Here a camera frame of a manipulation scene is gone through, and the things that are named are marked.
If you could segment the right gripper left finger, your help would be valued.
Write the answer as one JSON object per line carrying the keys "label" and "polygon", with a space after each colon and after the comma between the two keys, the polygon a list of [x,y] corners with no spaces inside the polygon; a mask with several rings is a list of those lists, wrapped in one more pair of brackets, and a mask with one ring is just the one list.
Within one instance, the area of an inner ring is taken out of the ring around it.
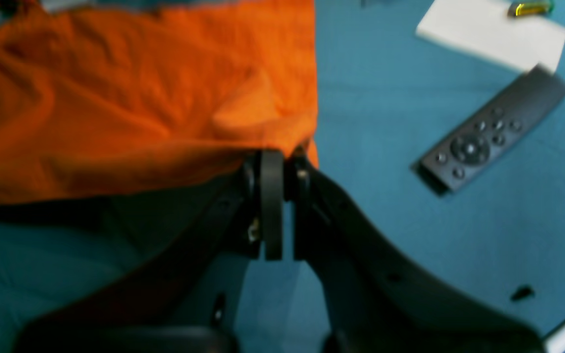
{"label": "right gripper left finger", "polygon": [[261,151],[209,201],[165,250],[116,283],[34,320],[20,334],[18,353],[236,353],[221,329],[226,299],[207,310],[206,326],[167,326],[224,249],[265,259],[283,255],[284,156]]}

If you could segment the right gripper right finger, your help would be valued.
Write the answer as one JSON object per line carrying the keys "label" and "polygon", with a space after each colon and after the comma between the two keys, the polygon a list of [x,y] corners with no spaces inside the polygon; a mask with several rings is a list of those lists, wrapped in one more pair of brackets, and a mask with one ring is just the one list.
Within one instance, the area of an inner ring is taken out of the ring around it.
{"label": "right gripper right finger", "polygon": [[294,257],[317,274],[332,332],[324,353],[543,353],[538,333],[398,250],[307,157],[285,163]]}

